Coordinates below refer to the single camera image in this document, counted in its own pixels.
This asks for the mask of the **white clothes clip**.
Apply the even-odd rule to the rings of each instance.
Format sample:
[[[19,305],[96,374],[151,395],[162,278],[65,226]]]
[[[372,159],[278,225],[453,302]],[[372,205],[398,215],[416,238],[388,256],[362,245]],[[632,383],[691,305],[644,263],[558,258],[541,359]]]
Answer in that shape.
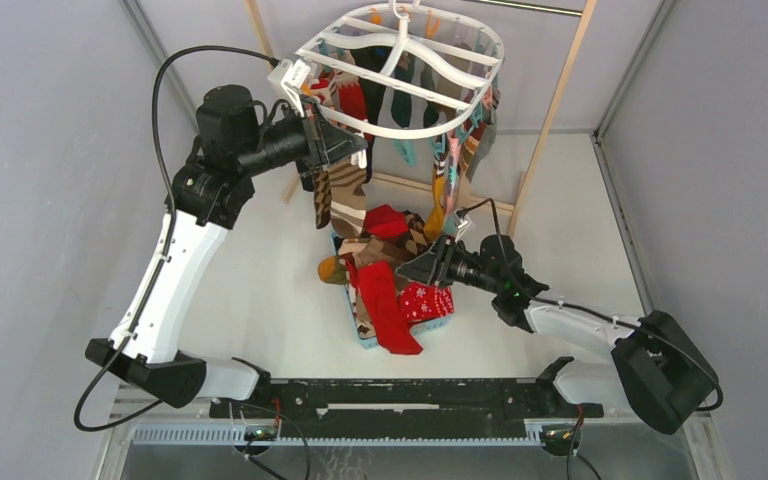
[[[368,165],[367,149],[364,148],[354,152],[350,156],[350,164],[359,169],[365,170]]]

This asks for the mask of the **brown striped sock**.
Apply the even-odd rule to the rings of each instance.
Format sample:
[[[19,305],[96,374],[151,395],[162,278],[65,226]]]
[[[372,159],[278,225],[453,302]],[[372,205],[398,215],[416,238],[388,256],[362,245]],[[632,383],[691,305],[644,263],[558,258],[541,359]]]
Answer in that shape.
[[[366,170],[345,159],[328,170],[331,204],[330,223],[343,238],[357,237],[364,226],[367,199],[363,191]]]

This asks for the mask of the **long red sock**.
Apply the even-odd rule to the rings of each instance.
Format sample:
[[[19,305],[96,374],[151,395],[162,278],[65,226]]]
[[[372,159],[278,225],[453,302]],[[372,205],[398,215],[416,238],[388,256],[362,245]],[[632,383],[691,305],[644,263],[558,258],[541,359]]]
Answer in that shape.
[[[400,310],[391,267],[385,261],[361,267],[358,287],[378,344],[394,355],[420,354],[423,348],[410,333]]]

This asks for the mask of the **white round clip hanger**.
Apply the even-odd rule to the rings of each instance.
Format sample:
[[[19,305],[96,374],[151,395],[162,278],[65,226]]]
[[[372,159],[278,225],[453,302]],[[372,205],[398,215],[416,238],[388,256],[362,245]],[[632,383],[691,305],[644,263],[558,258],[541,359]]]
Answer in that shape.
[[[417,1],[352,10],[295,51],[333,124],[367,137],[444,136],[489,115],[502,38],[479,20]]]

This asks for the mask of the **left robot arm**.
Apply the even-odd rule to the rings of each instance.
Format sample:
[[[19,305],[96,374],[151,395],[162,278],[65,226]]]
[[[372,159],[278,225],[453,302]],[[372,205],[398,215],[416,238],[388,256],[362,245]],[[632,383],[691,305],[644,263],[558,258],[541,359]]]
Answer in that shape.
[[[120,324],[109,337],[90,340],[85,357],[171,407],[219,397],[258,417],[273,401],[271,388],[259,381],[263,371],[243,360],[199,358],[180,349],[189,305],[253,197],[256,176],[292,163],[325,170],[364,152],[367,142],[326,119],[310,98],[299,111],[280,102],[267,109],[240,85],[207,92],[196,120],[190,157],[167,179],[155,257]]]

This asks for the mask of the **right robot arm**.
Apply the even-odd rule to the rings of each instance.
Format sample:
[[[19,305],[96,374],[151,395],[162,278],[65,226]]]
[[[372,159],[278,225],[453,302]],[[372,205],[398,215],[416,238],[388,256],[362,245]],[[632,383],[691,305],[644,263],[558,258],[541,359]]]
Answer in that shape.
[[[526,273],[507,235],[486,237],[476,252],[440,237],[396,273],[423,285],[461,283],[488,292],[508,326],[598,356],[597,363],[565,362],[538,388],[539,406],[549,415],[598,404],[631,411],[652,429],[673,434],[693,414],[723,403],[714,368],[673,316],[660,310],[643,317],[609,314],[570,302]]]

